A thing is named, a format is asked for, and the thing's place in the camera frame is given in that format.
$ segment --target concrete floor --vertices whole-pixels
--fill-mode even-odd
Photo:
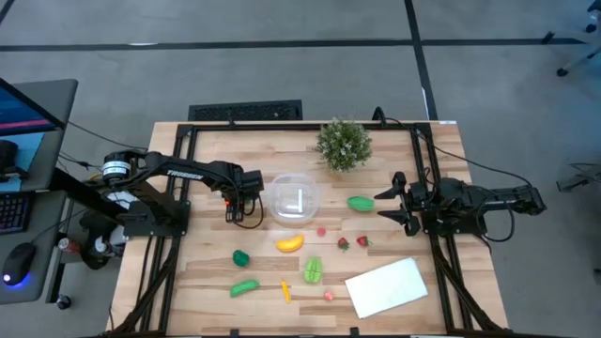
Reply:
[[[541,38],[589,23],[588,0],[414,0],[422,38]],[[400,0],[17,0],[0,45],[410,38]],[[601,160],[601,60],[558,78],[584,46],[424,47],[439,119],[457,120],[469,158],[519,173],[548,211],[518,216],[515,237],[493,245],[512,329],[596,337],[601,331],[599,187],[559,193],[567,163]],[[190,104],[301,99],[304,116],[425,119],[412,47],[0,53],[9,82],[75,78],[71,119],[116,140],[148,142],[155,121],[184,120]],[[101,163],[116,147],[68,129],[63,150]],[[67,164],[72,174],[88,173]],[[475,183],[518,182],[471,167]],[[505,215],[488,218],[503,236]],[[0,307],[3,337],[73,337],[104,330],[118,264],[71,265],[61,292],[75,305]]]

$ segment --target white paper sheet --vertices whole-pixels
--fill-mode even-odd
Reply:
[[[348,293],[359,318],[427,296],[424,279],[413,258],[347,279]]]

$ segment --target wooden tabletop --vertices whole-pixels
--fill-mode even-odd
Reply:
[[[176,129],[175,122],[155,124],[150,149],[171,154]],[[433,122],[432,129],[437,146],[463,155],[457,125]],[[179,251],[167,334],[229,334],[231,329],[240,329],[240,334],[348,334],[350,327],[358,327],[362,334],[445,332],[427,237],[420,233],[407,238],[398,223],[376,212],[359,213],[347,207],[350,196],[373,197],[390,188],[396,171],[405,172],[408,182],[418,180],[408,132],[371,131],[373,157],[364,167],[345,175],[329,173],[314,152],[316,131],[202,131],[198,136],[196,161],[231,161],[245,171],[260,169],[266,190],[281,173],[309,174],[321,190],[321,206],[309,223],[278,223],[266,210],[265,221],[259,228],[244,230],[225,222],[219,195],[211,193],[202,183],[193,182],[189,196],[190,226]],[[427,156],[424,145],[422,149]],[[440,152],[438,159],[443,177],[470,181],[465,162]],[[166,178],[155,177],[151,182],[164,190]],[[395,208],[398,200],[376,202],[376,210]],[[258,214],[247,218],[245,223],[253,224]],[[317,235],[318,227],[327,229],[325,237]],[[276,240],[297,234],[305,236],[301,249],[294,253],[276,249]],[[364,235],[372,242],[367,249],[355,242],[355,238]],[[351,242],[345,253],[336,247],[340,237]],[[113,300],[116,324],[123,321],[135,304],[146,241],[147,238],[136,238],[128,242]],[[506,326],[488,249],[473,236],[456,236],[456,242],[466,287],[497,324]],[[163,257],[169,246],[165,246]],[[239,268],[232,262],[232,253],[237,249],[250,255],[251,264],[247,268]],[[304,266],[312,256],[321,257],[323,262],[319,284],[303,280]],[[428,296],[359,319],[344,280],[407,257],[417,260]],[[256,279],[261,286],[231,299],[230,286],[247,279]],[[285,303],[280,287],[283,279],[290,289],[289,304]],[[328,290],[334,295],[333,301],[323,299]],[[455,325],[460,327],[455,292],[450,286],[449,290]],[[151,328],[158,325],[161,299],[160,290],[155,298]]]

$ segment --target clear plastic bowl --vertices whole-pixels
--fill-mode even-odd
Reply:
[[[310,220],[319,209],[319,188],[306,174],[281,174],[270,187],[269,210],[278,220],[299,223]]]

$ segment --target monitor screen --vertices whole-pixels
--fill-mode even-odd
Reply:
[[[51,131],[55,128],[56,125],[32,108],[29,102],[20,100],[0,87],[0,135]]]

